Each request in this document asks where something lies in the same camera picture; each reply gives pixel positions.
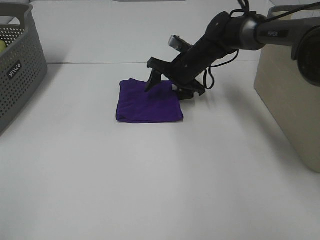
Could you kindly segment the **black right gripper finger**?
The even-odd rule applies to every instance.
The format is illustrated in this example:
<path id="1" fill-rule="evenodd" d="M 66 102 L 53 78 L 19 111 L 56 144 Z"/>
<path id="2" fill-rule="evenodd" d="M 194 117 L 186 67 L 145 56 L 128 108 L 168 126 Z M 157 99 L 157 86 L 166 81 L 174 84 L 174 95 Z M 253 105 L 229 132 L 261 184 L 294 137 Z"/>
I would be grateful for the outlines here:
<path id="1" fill-rule="evenodd" d="M 179 100 L 190 100 L 194 97 L 193 88 L 187 85 L 172 84 L 172 90 L 176 93 Z"/>
<path id="2" fill-rule="evenodd" d="M 144 87 L 144 92 L 147 93 L 154 86 L 158 85 L 160 82 L 161 82 L 161 74 L 156 69 L 152 69 L 149 79 Z"/>

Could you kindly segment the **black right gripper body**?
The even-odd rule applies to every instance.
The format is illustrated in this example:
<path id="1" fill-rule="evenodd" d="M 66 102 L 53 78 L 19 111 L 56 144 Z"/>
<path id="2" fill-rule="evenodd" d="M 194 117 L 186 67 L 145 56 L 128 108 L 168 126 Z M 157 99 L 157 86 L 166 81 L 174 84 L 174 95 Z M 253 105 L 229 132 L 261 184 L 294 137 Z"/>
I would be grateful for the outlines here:
<path id="1" fill-rule="evenodd" d="M 208 40 L 205 36 L 187 52 L 179 52 L 179 55 L 172 61 L 167 62 L 151 57 L 147 67 L 155 69 L 176 85 L 190 85 L 194 93 L 200 96 L 206 92 L 206 88 L 196 80 L 196 77 L 210 67 L 211 64 L 227 55 L 227 51 L 215 42 Z"/>

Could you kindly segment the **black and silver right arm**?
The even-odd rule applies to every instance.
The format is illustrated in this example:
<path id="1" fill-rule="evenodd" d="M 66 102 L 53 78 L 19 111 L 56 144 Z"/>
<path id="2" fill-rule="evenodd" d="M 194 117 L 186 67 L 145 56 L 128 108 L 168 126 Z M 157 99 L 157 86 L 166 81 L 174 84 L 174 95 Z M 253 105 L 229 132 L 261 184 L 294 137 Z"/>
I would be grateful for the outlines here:
<path id="1" fill-rule="evenodd" d="M 171 36 L 169 45 L 178 51 L 171 62 L 148 60 L 150 77 L 144 87 L 146 92 L 168 78 L 177 88 L 180 100 L 189 100 L 195 93 L 203 95 L 210 89 L 197 76 L 212 74 L 215 61 L 239 51 L 257 51 L 266 45 L 291 47 L 291 59 L 297 63 L 303 78 L 314 86 L 320 84 L 320 19 L 308 17 L 289 19 L 300 11 L 318 10 L 319 3 L 282 5 L 269 10 L 268 16 L 250 10 L 249 2 L 241 0 L 238 16 L 230 12 L 216 15 L 207 26 L 204 35 L 189 44 L 177 35 Z"/>

